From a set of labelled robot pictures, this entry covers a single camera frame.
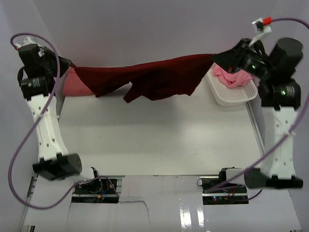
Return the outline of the dark red t-shirt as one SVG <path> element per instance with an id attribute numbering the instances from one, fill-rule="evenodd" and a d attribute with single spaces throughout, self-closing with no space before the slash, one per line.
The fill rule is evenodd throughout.
<path id="1" fill-rule="evenodd" d="M 213 65 L 211 58 L 212 54 L 197 54 L 125 67 L 72 67 L 96 97 L 131 84 L 123 97 L 130 103 L 141 96 L 151 101 L 191 96 Z"/>

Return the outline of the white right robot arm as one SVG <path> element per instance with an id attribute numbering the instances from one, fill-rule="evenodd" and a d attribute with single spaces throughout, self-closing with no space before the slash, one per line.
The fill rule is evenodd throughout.
<path id="1" fill-rule="evenodd" d="M 279 39 L 270 55 L 261 41 L 241 39 L 230 50 L 212 57 L 228 73 L 246 71 L 259 79 L 265 154 L 260 167 L 253 164 L 235 174 L 249 189 L 303 187 L 303 180 L 295 174 L 292 132 L 301 106 L 301 87 L 292 76 L 302 57 L 302 43 L 288 37 Z"/>

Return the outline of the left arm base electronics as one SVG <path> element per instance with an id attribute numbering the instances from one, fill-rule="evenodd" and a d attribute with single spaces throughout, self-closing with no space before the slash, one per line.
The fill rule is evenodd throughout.
<path id="1" fill-rule="evenodd" d="M 117 179 L 100 179 L 74 188 L 72 203 L 118 203 L 114 189 L 117 189 Z"/>

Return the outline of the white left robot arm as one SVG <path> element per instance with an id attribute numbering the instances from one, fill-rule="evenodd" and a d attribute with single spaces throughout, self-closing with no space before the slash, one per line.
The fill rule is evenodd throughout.
<path id="1" fill-rule="evenodd" d="M 18 82 L 23 97 L 37 123 L 38 162 L 32 165 L 34 173 L 47 180 L 70 179 L 85 182 L 92 193 L 101 190 L 102 181 L 82 172 L 82 162 L 77 153 L 69 153 L 61 136 L 56 112 L 54 87 L 56 76 L 63 75 L 71 61 L 56 58 L 53 51 L 38 44 L 18 48 L 24 66 L 18 72 Z"/>

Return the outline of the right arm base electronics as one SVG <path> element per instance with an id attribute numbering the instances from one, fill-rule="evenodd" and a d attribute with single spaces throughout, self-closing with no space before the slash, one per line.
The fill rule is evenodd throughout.
<path id="1" fill-rule="evenodd" d="M 235 205 L 248 204 L 247 189 L 244 185 L 227 184 L 212 192 L 210 188 L 220 182 L 218 176 L 202 176 L 197 180 L 197 185 L 202 190 L 204 205 Z"/>

